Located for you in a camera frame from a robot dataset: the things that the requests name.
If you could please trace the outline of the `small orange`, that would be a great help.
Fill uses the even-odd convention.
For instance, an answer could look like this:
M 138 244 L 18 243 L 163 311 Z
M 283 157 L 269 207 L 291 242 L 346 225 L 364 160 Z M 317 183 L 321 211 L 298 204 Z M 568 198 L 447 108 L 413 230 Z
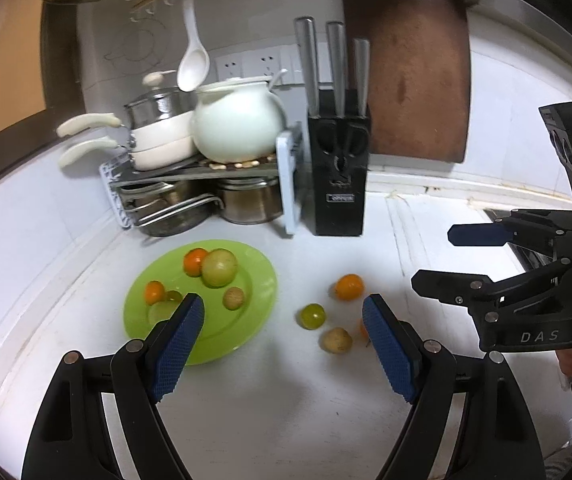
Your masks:
M 365 284 L 358 274 L 342 276 L 334 286 L 334 295 L 340 301 L 353 301 L 364 295 Z
M 166 296 L 166 288 L 160 281 L 150 281 L 146 284 L 144 289 L 144 300 L 149 306 L 165 300 Z

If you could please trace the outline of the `small brown fruit back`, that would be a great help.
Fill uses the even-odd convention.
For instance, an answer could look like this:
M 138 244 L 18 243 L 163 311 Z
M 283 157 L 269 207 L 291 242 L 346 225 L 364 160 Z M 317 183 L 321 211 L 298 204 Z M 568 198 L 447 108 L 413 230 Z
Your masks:
M 352 348 L 352 336 L 342 327 L 335 327 L 324 333 L 321 339 L 323 350 L 333 354 L 345 354 Z

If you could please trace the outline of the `small brown fruit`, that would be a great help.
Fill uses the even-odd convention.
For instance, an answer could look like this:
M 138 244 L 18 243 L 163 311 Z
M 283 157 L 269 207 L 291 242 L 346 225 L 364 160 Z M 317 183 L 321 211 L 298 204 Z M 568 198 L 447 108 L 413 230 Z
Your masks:
M 345 354 L 352 348 L 352 336 L 342 327 L 335 327 L 324 333 L 321 339 L 323 350 L 333 354 Z
M 224 292 L 222 304 L 228 310 L 235 311 L 243 307 L 245 304 L 246 295 L 243 289 L 239 287 L 230 287 Z

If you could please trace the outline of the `large green apple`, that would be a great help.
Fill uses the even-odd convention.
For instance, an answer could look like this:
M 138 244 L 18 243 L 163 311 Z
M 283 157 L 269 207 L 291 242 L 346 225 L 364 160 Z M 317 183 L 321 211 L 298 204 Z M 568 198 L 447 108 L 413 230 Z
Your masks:
M 175 300 L 158 301 L 148 308 L 147 319 L 150 327 L 159 322 L 167 321 L 172 317 L 180 302 Z

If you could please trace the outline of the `small green tomato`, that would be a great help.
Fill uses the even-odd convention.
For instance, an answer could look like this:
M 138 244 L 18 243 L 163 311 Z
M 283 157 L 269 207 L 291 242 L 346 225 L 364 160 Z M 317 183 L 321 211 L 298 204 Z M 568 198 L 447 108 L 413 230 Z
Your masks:
M 306 330 L 317 330 L 325 321 L 326 312 L 320 304 L 308 304 L 299 312 L 299 323 Z

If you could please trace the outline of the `large orange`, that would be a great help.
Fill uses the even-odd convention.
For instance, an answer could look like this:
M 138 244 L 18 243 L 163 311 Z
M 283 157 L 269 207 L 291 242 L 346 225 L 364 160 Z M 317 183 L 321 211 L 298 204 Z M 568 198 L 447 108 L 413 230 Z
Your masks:
M 183 258 L 183 271 L 191 278 L 201 276 L 202 263 L 208 256 L 208 250 L 197 247 L 187 252 Z

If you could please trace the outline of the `small brown fruit front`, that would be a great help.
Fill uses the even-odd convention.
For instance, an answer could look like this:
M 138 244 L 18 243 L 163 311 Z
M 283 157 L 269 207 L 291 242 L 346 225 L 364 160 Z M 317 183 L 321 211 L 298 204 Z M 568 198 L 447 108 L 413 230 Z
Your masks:
M 246 295 L 243 289 L 239 287 L 230 287 L 224 292 L 222 304 L 228 310 L 235 311 L 243 307 L 245 304 Z

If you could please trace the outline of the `large yellow-green apple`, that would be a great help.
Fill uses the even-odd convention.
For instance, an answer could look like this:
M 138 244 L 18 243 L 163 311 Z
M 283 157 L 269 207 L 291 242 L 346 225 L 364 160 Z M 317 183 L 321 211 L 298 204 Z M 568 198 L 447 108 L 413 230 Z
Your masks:
M 205 256 L 201 263 L 201 278 L 211 288 L 220 288 L 236 277 L 238 261 L 227 249 L 216 248 Z

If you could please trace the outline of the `black knife block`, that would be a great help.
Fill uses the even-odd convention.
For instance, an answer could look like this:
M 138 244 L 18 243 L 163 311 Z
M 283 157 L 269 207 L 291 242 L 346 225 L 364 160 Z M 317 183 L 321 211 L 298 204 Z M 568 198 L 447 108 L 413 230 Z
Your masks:
M 359 114 L 354 89 L 346 91 L 344 105 L 344 116 L 336 116 L 334 92 L 322 90 L 320 116 L 308 118 L 317 236 L 363 233 L 371 116 Z

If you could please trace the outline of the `brown wooden cutting board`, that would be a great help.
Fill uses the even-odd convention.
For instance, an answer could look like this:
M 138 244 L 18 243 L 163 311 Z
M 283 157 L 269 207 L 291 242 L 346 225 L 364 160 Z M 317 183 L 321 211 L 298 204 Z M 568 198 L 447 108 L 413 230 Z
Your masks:
M 349 39 L 371 45 L 371 152 L 462 162 L 472 60 L 464 0 L 342 0 Z

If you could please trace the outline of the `green plate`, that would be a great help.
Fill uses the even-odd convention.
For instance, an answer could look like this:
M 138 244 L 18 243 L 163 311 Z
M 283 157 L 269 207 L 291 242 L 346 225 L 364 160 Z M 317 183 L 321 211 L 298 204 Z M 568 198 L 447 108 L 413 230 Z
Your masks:
M 238 310 L 228 310 L 222 304 L 224 288 L 211 288 L 200 278 L 191 278 L 183 271 L 183 258 L 190 250 L 224 248 L 238 261 L 233 287 L 243 289 L 245 304 Z M 148 282 L 160 281 L 167 290 L 182 295 L 194 292 L 205 305 L 205 321 L 187 363 L 205 364 L 227 356 L 256 336 L 268 320 L 277 298 L 277 276 L 270 260 L 257 248 L 236 240 L 200 240 L 166 252 L 153 261 L 134 280 L 126 295 L 123 323 L 131 338 L 144 339 L 152 330 L 144 300 Z

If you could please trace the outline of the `white ceramic pot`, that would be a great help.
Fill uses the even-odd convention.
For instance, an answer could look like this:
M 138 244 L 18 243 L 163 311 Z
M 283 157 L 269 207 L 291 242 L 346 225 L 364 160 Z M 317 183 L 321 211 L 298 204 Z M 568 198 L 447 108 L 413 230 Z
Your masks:
M 190 134 L 198 151 L 221 164 L 249 162 L 275 151 L 287 127 L 283 102 L 273 86 L 285 75 L 230 78 L 196 90 Z

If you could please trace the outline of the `upper cream saucepan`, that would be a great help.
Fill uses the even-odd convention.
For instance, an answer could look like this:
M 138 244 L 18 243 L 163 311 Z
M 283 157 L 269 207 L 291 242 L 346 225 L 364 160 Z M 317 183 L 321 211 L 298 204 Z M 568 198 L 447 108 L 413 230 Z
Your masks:
M 134 142 L 132 150 L 150 150 L 187 138 L 190 135 L 190 120 L 193 115 L 193 112 L 186 112 L 146 126 L 130 127 L 130 138 Z M 63 138 L 97 127 L 126 128 L 126 125 L 114 113 L 86 113 L 66 120 L 56 128 L 56 133 Z

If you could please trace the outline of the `dark brown cabinet doors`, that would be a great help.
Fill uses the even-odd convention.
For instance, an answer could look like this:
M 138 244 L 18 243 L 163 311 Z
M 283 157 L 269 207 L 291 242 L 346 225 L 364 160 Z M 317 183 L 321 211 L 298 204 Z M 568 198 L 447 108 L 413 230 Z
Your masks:
M 76 8 L 0 0 L 0 179 L 83 110 Z

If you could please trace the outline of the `white wall power sockets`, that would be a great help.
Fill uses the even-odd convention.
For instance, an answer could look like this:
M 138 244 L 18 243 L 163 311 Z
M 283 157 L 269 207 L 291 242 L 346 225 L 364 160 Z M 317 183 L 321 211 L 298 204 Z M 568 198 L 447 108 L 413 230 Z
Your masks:
M 212 50 L 216 78 L 246 78 L 265 76 L 272 78 L 280 70 L 286 74 L 280 84 L 302 86 L 303 71 L 299 49 L 295 44 L 276 47 L 262 47 L 233 52 L 231 49 Z

